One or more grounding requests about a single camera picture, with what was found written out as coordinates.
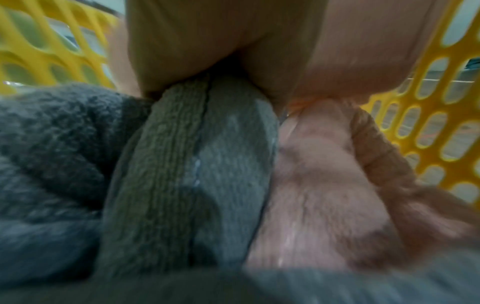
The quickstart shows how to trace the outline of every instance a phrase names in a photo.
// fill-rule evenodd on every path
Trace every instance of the yellow plastic basket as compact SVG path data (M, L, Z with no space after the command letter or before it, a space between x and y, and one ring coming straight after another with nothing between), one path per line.
M478 69L468 69L480 63L480 3L474 11L472 5L452 0L415 72L397 90L372 96L364 108L420 181L480 208L480 80ZM464 35L447 39L452 27L468 24L465 15L471 23Z
M0 95L80 81L113 88L113 15L67 0L0 0Z

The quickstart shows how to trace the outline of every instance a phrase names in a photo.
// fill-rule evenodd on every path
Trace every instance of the pink towel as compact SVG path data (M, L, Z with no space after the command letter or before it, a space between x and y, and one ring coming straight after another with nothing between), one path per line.
M358 103L318 101L284 122L247 266L388 269L479 227L463 202L416 182Z

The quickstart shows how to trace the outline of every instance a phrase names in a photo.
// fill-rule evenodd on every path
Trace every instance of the gray fabric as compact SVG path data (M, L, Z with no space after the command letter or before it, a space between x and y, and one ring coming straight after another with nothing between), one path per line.
M167 90L128 148L131 159L118 164L129 162L115 173L124 177L112 185L118 194L105 211L96 277L244 261L268 194L278 122L252 84L217 73Z
M467 244L408 273L353 274L314 269L197 270L0 292L2 304L476 304L480 247Z
M0 100L0 286L91 272L112 171L149 111L85 84Z

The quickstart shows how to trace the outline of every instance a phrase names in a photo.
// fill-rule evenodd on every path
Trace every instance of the yellow plastic mesh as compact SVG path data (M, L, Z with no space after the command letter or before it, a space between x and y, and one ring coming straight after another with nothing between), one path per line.
M480 57L480 13L460 40L444 40L463 5L451 1L415 72L397 90L372 96L364 108L420 181L480 208L480 80L478 69L466 68Z
M113 15L67 0L0 0L0 95L80 81L113 88Z

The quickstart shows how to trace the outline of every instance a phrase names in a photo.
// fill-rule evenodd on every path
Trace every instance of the yellow lattice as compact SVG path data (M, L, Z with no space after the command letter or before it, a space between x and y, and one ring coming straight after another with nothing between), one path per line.
M114 87L104 49L116 22L73 1L0 0L0 95L67 81Z
M452 0L412 77L394 92L373 96L365 109L400 152L417 162L420 177L433 177L433 184L480 208L480 80L477 70L465 69L480 57L480 13L458 42L443 41L461 5ZM431 67L438 65L446 68L432 77Z

